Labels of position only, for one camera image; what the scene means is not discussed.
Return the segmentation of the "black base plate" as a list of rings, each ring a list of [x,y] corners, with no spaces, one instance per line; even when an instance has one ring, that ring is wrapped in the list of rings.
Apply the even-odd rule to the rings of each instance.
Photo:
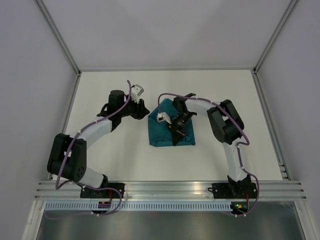
[[[105,190],[85,187],[80,192],[81,199],[120,199],[124,197],[125,184],[123,182],[110,182]]]
[[[214,182],[207,190],[213,194],[214,199],[256,199],[258,187],[252,182],[249,174],[242,180],[235,181],[227,176],[227,182]]]

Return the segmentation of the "aluminium frame left post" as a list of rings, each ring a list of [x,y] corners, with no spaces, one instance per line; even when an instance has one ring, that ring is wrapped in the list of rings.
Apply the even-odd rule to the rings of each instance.
[[[43,0],[34,0],[35,5],[39,9],[44,21],[46,22],[47,26],[49,27],[53,37],[57,41],[60,49],[62,50],[63,55],[65,56],[67,62],[70,64],[71,68],[75,72],[77,76],[81,74],[81,70],[79,69],[74,57],[72,56],[66,42],[63,39],[53,17],[51,16],[45,2]]]

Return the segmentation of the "aluminium frame right post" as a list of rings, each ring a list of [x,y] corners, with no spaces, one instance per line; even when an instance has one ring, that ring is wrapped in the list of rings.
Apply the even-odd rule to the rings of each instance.
[[[291,15],[295,11],[297,5],[299,4],[299,0],[290,0],[287,7],[285,8],[283,14],[281,15],[280,20],[278,21],[274,31],[272,32],[266,46],[264,47],[260,57],[258,58],[255,66],[252,69],[253,74],[257,74],[260,68],[262,67],[263,63],[265,62],[267,56],[269,55],[270,51],[272,50],[274,44],[276,43],[278,37],[284,30],[287,22],[289,21]]]

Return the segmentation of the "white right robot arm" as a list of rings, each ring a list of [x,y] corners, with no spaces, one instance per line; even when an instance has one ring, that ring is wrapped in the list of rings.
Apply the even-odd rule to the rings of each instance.
[[[247,173],[243,170],[239,144],[244,139],[244,123],[234,104],[230,100],[212,102],[197,97],[194,93],[176,96],[172,106],[178,111],[175,119],[168,124],[172,144],[176,146],[186,137],[186,125],[193,116],[207,117],[214,137],[222,143],[228,166],[228,192],[235,198],[241,197],[247,190],[243,180]]]

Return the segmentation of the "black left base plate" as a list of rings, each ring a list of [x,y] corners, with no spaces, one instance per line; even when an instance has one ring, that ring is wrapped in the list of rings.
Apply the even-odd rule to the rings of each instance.
[[[105,190],[85,187],[80,192],[81,199],[120,199],[124,197],[125,184],[123,182],[110,182]]]

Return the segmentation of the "aluminium front rail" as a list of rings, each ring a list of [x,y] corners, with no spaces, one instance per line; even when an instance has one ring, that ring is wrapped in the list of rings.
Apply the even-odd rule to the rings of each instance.
[[[208,191],[210,181],[126,181],[126,201],[215,201]],[[40,181],[33,194],[36,200],[80,200],[81,188],[67,183],[57,190],[52,180]],[[260,181],[259,201],[306,201],[299,181]]]

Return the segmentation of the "aluminium frame post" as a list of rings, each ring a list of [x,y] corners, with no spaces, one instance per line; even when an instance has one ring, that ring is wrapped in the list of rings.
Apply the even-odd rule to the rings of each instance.
[[[49,27],[53,37],[57,41],[60,49],[62,50],[63,55],[65,56],[67,62],[70,64],[71,68],[75,72],[77,76],[81,74],[81,70],[79,69],[74,57],[72,56],[66,42],[63,39],[53,17],[51,16],[45,2],[43,0],[34,0],[35,5],[39,9],[44,21],[46,22],[47,26]]]
[[[280,20],[278,21],[274,31],[272,32],[266,46],[264,47],[260,57],[258,58],[255,66],[252,69],[253,74],[257,74],[260,68],[262,67],[263,63],[265,62],[267,56],[269,55],[270,51],[272,50],[274,44],[276,43],[278,37],[284,30],[287,22],[289,21],[291,15],[295,11],[297,5],[299,4],[299,0],[290,0],[287,7],[285,8],[283,14],[281,15]]]

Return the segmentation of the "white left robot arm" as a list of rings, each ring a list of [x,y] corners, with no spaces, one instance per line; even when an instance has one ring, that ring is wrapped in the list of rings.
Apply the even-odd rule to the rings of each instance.
[[[109,193],[108,177],[87,166],[87,150],[101,137],[114,131],[124,117],[143,119],[150,111],[141,98],[144,89],[133,85],[128,94],[112,90],[108,102],[95,119],[72,134],[55,136],[50,151],[47,171],[58,178],[65,178],[80,186],[89,186],[98,198]]]

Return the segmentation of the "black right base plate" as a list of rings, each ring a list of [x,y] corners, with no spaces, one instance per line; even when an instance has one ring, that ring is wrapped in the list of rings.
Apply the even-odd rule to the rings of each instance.
[[[242,180],[235,181],[227,176],[227,182],[214,182],[207,190],[213,194],[214,199],[256,199],[258,187],[252,182],[249,174]]]

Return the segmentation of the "teal cloth napkin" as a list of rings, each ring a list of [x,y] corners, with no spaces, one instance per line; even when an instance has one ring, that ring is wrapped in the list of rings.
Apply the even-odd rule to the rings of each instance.
[[[160,109],[168,114],[170,118],[175,119],[178,111],[172,105],[173,101],[169,98],[164,98],[160,102]],[[154,147],[173,147],[172,134],[167,127],[167,122],[157,121],[158,108],[156,107],[148,115],[148,137],[149,144]],[[176,145],[180,146],[194,146],[196,144],[193,122],[190,119],[185,126],[186,136]]]

